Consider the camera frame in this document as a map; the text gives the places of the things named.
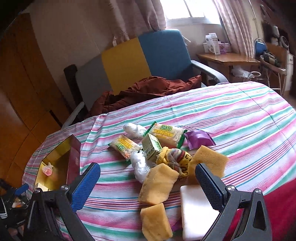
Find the white foam block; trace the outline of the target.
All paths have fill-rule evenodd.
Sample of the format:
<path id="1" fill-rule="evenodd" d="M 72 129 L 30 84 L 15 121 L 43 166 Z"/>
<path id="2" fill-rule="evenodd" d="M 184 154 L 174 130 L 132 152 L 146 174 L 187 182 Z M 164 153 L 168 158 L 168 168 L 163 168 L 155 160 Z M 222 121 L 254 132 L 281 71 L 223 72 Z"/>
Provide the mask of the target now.
<path id="1" fill-rule="evenodd" d="M 201 240 L 216 220 L 214 210 L 200 185 L 180 187 L 183 240 Z"/>

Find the yellow sponge block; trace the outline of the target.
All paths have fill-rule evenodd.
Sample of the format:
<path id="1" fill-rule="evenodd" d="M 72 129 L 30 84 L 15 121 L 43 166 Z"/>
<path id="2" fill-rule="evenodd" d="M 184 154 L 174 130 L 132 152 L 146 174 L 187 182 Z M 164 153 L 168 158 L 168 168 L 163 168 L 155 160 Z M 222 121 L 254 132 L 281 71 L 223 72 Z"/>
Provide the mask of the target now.
<path id="1" fill-rule="evenodd" d="M 163 203 L 142 208 L 142 233 L 147 240 L 168 240 L 173 232 Z"/>
<path id="2" fill-rule="evenodd" d="M 197 178 L 195 176 L 195 168 L 198 164 L 204 163 L 210 169 L 210 171 L 220 178 L 224 177 L 224 171 L 229 158 L 222 155 L 206 146 L 201 146 L 191 161 L 188 164 L 188 185 L 198 185 Z"/>
<path id="3" fill-rule="evenodd" d="M 166 201 L 179 173 L 164 163 L 151 168 L 139 193 L 138 202 L 157 205 Z"/>

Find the yellow knitted sock roll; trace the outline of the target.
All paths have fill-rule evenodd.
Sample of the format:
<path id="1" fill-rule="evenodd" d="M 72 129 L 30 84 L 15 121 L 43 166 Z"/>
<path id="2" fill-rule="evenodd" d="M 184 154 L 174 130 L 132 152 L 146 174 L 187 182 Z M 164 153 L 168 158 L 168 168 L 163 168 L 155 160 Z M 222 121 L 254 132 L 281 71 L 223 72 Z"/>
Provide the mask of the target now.
<path id="1" fill-rule="evenodd" d="M 163 147 L 158 154 L 156 164 L 165 164 L 179 173 L 179 179 L 188 177 L 188 165 L 192 156 L 181 149 Z"/>

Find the purple snack pouch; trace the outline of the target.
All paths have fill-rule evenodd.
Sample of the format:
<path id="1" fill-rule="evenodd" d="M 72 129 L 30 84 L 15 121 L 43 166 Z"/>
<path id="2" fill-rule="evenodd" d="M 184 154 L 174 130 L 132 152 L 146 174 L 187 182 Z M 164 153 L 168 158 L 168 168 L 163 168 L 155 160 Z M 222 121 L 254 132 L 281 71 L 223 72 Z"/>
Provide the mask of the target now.
<path id="1" fill-rule="evenodd" d="M 199 149 L 201 146 L 215 146 L 216 143 L 209 135 L 203 130 L 193 130 L 185 133 L 189 150 Z"/>

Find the small yellow snack pack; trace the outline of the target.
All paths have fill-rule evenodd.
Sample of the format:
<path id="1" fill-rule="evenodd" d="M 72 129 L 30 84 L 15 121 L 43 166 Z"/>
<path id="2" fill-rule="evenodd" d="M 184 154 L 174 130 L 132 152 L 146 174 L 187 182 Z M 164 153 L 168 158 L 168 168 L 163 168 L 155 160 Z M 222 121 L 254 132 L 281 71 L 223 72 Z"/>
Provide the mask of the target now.
<path id="1" fill-rule="evenodd" d="M 109 146 L 118 151 L 126 160 L 130 159 L 133 152 L 137 152 L 142 149 L 140 145 L 125 135 L 119 135 L 109 144 Z"/>

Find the white plastic bag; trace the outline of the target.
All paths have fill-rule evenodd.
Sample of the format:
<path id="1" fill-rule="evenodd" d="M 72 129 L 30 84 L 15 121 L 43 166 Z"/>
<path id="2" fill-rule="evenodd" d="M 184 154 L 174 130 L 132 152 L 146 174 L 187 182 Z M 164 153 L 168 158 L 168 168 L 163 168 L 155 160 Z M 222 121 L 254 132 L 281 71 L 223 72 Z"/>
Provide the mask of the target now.
<path id="1" fill-rule="evenodd" d="M 258 71 L 246 71 L 244 69 L 242 69 L 241 66 L 236 65 L 232 68 L 231 73 L 233 76 L 235 77 L 239 77 L 239 78 L 243 78 L 243 79 L 254 79 L 254 78 L 258 78 L 261 76 L 261 73 Z"/>
<path id="2" fill-rule="evenodd" d="M 145 159 L 143 150 L 132 152 L 130 161 L 134 169 L 135 178 L 141 184 L 143 184 L 151 168 L 156 166 L 154 162 Z"/>

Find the large Weidan cracker pack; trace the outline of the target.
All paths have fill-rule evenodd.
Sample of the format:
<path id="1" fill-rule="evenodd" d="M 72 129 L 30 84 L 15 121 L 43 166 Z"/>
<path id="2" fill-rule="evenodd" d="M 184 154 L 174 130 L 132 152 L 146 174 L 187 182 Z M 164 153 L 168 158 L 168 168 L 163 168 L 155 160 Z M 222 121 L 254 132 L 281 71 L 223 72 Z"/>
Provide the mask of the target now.
<path id="1" fill-rule="evenodd" d="M 187 130 L 184 128 L 165 125 L 154 121 L 146 130 L 144 136 L 150 133 L 151 135 L 158 138 L 161 144 L 164 144 L 167 147 L 180 148 L 185 140 L 186 132 Z"/>

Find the green white small carton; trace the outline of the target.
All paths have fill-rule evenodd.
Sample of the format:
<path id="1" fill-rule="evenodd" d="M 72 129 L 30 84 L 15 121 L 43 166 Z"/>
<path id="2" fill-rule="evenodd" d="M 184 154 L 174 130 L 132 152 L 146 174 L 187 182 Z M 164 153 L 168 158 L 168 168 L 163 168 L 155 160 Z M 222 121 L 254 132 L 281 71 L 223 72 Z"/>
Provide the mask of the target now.
<path id="1" fill-rule="evenodd" d="M 146 134 L 142 139 L 142 148 L 145 159 L 156 163 L 157 157 L 162 151 L 162 146 L 157 137 L 152 134 Z"/>

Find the white plastic bag ball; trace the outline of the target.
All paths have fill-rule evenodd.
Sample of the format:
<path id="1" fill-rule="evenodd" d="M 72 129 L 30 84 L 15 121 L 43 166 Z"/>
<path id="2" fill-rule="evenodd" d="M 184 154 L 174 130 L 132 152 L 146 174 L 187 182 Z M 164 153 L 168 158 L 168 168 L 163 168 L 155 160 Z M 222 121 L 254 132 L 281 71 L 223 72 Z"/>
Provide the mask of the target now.
<path id="1" fill-rule="evenodd" d="M 147 129 L 141 125 L 135 123 L 127 123 L 123 126 L 123 129 L 133 138 L 143 138 Z"/>

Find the red gold gift box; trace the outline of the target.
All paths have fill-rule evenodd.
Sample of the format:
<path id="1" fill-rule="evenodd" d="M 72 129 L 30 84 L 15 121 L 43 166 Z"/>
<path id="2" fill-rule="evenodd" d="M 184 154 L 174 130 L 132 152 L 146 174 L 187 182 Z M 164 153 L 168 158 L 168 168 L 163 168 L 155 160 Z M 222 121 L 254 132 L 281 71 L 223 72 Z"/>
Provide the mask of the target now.
<path id="1" fill-rule="evenodd" d="M 40 163 L 34 188 L 43 191 L 58 190 L 64 184 L 69 185 L 80 175 L 80 147 L 81 142 L 71 135 L 55 147 Z M 42 168 L 50 162 L 53 173 L 46 176 Z"/>

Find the red blanket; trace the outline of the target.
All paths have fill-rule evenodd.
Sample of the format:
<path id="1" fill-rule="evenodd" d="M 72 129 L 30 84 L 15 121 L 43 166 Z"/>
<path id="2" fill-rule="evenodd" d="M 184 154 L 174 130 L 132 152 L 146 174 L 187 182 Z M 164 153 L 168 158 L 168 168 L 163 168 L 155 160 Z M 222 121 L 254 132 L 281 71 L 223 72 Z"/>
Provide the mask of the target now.
<path id="1" fill-rule="evenodd" d="M 273 240 L 295 240 L 295 179 L 264 196 Z"/>

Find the wooden side table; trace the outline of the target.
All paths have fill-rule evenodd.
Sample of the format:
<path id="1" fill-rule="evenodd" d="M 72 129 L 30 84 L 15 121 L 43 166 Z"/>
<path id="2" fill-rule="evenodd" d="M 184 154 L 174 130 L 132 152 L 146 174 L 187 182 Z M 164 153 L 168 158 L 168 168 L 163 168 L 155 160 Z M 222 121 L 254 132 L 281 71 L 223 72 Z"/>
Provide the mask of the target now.
<path id="1" fill-rule="evenodd" d="M 259 66 L 260 62 L 254 58 L 240 55 L 237 53 L 226 53 L 222 55 L 214 55 L 212 53 L 196 54 L 202 63 L 215 63 L 221 66 L 222 73 L 230 80 L 231 70 L 234 66 Z"/>

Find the pink box on table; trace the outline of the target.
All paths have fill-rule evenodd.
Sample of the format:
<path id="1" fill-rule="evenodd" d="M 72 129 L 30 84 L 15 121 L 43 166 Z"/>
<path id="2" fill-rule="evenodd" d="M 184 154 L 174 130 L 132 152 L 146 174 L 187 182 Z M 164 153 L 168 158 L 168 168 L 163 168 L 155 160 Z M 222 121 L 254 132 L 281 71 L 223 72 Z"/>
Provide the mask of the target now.
<path id="1" fill-rule="evenodd" d="M 229 43 L 218 42 L 220 54 L 231 53 L 231 45 Z"/>

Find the pink curtain left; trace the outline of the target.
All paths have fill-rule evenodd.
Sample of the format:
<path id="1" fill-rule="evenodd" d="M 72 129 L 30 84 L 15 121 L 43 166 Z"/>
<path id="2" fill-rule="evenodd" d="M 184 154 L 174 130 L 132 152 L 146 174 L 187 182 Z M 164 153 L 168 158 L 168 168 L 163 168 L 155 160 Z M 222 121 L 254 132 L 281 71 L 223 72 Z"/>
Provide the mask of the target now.
<path id="1" fill-rule="evenodd" d="M 116 46 L 143 33 L 166 28 L 161 1 L 105 1 L 109 26 Z"/>

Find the pink curtain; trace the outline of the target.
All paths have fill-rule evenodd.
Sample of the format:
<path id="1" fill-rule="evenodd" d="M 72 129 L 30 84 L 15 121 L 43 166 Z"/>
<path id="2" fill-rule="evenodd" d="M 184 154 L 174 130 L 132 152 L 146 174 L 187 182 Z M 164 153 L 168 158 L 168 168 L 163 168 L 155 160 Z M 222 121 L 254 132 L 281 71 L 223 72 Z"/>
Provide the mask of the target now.
<path id="1" fill-rule="evenodd" d="M 213 0 L 226 31 L 232 51 L 255 57 L 254 40 L 258 36 L 251 1 Z"/>
<path id="2" fill-rule="evenodd" d="M 161 1 L 105 1 L 109 26 L 116 46 L 143 33 L 166 28 Z"/>

